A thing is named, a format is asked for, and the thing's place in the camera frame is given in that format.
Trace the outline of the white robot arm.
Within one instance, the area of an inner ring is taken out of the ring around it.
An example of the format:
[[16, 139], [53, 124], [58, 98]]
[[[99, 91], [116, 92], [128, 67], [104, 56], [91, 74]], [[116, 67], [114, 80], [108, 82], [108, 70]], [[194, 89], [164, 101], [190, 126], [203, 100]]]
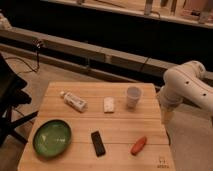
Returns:
[[213, 116], [213, 87], [202, 81], [206, 69], [199, 61], [173, 66], [164, 72], [164, 85], [157, 93], [161, 108], [161, 123], [167, 124], [173, 110], [188, 99]]

